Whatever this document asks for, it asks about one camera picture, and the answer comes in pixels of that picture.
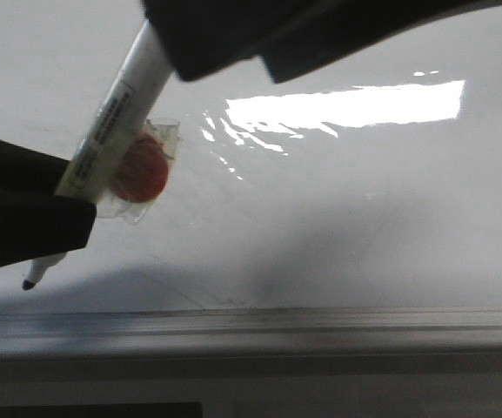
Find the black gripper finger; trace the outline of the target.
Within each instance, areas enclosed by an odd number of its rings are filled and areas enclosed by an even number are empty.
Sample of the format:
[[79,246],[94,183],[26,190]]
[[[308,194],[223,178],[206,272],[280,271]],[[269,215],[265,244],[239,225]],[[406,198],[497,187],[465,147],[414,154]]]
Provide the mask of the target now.
[[55,195],[67,165],[0,140],[0,267],[86,247],[97,210]]
[[144,1],[174,71],[192,82],[253,57],[283,83],[389,37],[501,1]]

